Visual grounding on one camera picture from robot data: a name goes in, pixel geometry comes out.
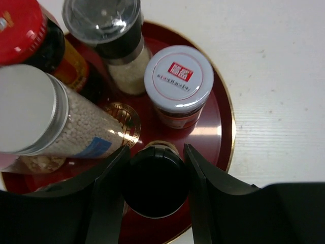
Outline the red lid chili sauce jar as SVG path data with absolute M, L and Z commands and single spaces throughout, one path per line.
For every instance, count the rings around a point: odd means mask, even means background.
M 93 103 L 105 89 L 102 75 L 38 1 L 1 1 L 1 66 L 15 64 L 49 73 Z

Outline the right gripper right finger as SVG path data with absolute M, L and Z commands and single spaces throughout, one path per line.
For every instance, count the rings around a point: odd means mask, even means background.
M 183 155 L 195 243 L 324 243 L 324 183 L 259 188 L 212 165 L 190 144 Z

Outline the small dark bottle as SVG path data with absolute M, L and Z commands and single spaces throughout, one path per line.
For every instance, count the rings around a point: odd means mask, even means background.
M 172 215 L 189 193 L 185 164 L 170 142 L 149 142 L 130 158 L 122 176 L 121 189 L 126 204 L 146 218 Z

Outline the pink lid spice shaker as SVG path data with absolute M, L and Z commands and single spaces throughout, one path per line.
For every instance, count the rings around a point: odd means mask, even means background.
M 47 174 L 58 170 L 65 161 L 66 158 L 62 157 L 1 154 L 1 172 Z

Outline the black top grinder bottle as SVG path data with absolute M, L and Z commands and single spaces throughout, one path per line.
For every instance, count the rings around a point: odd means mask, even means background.
M 152 57 L 145 43 L 140 1 L 65 1 L 65 26 L 102 59 L 117 88 L 138 96 Z

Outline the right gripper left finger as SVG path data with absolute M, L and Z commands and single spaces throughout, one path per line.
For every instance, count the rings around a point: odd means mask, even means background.
M 30 194 L 1 192 L 1 243 L 118 243 L 130 159 L 119 148 L 89 170 Z

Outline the silver lid tall jar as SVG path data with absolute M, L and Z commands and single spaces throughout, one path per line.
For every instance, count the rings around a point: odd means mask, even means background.
M 121 147 L 118 120 L 54 76 L 29 65 L 1 68 L 1 152 L 104 158 Z

